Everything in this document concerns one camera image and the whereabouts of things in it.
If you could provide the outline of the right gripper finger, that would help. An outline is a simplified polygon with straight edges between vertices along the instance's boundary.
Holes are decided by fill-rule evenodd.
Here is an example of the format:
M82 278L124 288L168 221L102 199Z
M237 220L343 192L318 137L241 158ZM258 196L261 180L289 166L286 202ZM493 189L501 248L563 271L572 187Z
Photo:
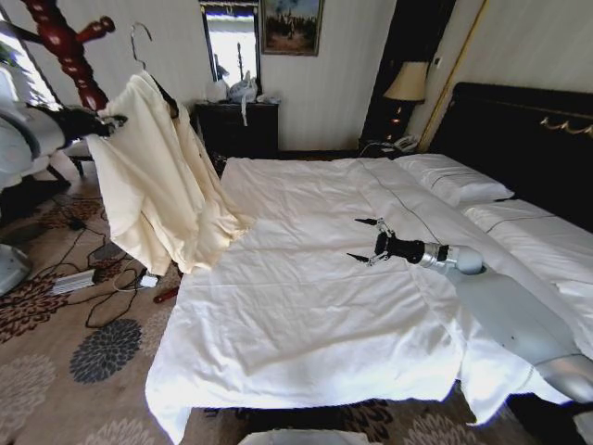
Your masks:
M373 226L380 234L385 234L387 237L392 237L395 235L395 232L385 223L383 218L356 219L356 222Z
M367 267L373 267L376 263L381 261L387 261L390 258L390 255L386 252L381 254L375 254L371 257L365 257L357 254L348 253L348 256L352 257L354 260L365 264Z

